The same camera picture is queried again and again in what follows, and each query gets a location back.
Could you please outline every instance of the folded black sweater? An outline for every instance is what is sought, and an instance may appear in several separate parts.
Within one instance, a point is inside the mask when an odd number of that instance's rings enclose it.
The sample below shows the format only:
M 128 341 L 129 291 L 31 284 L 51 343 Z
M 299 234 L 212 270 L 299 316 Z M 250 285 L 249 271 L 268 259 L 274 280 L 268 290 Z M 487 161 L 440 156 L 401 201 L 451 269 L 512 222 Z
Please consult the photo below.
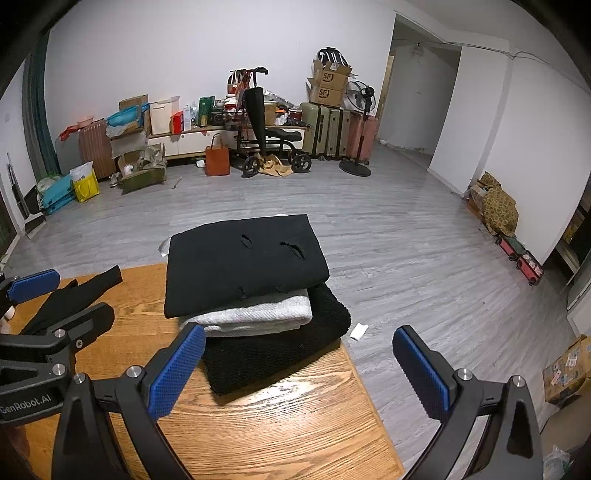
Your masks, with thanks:
M 174 235 L 166 269 L 166 318 L 287 293 L 328 280 L 307 215 L 208 223 Z
M 313 318 L 297 330 L 250 337 L 208 338 L 203 354 L 213 392 L 225 395 L 264 380 L 342 337 L 351 315 L 326 284 L 308 289 Z

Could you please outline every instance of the scooter wheel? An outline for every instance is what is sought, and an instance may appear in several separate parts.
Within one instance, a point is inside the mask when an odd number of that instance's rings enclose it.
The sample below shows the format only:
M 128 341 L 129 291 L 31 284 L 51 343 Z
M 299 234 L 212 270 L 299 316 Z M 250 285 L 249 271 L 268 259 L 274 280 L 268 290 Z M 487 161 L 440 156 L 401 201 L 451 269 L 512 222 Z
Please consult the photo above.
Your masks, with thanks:
M 242 175 L 249 179 L 258 173 L 258 158 L 248 157 L 242 165 Z
M 312 166 L 312 159 L 305 153 L 298 153 L 290 159 L 290 164 L 294 173 L 307 173 Z

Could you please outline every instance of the red box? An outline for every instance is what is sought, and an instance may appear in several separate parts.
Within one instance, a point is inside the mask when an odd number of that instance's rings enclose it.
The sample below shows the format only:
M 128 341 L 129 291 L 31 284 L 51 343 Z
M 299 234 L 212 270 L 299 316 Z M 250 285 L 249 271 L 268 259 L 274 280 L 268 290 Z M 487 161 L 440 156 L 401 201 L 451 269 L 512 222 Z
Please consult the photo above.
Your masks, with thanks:
M 183 131 L 183 113 L 177 112 L 170 118 L 173 120 L 173 135 L 180 135 Z
M 530 253 L 529 250 L 519 257 L 516 265 L 517 270 L 521 270 L 521 273 L 525 275 L 530 285 L 537 285 L 542 275 L 544 275 L 544 269 Z

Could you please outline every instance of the electric fan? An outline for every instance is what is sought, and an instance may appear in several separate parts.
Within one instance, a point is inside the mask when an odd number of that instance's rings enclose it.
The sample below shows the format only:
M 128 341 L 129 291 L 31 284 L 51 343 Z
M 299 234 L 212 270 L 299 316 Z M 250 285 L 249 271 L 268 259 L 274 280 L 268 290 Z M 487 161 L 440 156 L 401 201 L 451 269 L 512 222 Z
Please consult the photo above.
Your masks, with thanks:
M 359 164 L 359 157 L 361 156 L 361 149 L 365 140 L 365 124 L 369 118 L 369 113 L 375 108 L 374 89 L 359 80 L 352 80 L 347 84 L 345 90 L 349 102 L 360 112 L 363 112 L 363 127 L 361 129 L 361 137 L 359 138 L 359 147 L 357 148 L 357 155 L 355 161 L 342 160 L 339 163 L 341 170 L 356 175 L 358 177 L 369 177 L 371 170 L 365 165 Z

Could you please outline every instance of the black cloth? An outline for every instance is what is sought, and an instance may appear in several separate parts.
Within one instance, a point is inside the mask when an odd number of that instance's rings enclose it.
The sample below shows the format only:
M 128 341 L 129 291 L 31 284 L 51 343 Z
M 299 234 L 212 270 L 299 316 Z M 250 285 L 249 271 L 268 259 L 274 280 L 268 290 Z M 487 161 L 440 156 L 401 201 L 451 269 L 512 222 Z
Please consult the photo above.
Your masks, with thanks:
M 296 330 L 250 337 L 208 338 L 203 362 L 213 392 L 225 395 L 264 380 L 342 337 L 351 315 L 326 284 L 308 289 L 312 320 Z
M 208 223 L 174 235 L 166 269 L 166 318 L 197 315 L 328 280 L 307 215 Z
M 51 325 L 90 307 L 103 294 L 123 282 L 119 265 L 78 285 L 76 279 L 52 292 L 20 335 L 45 335 Z

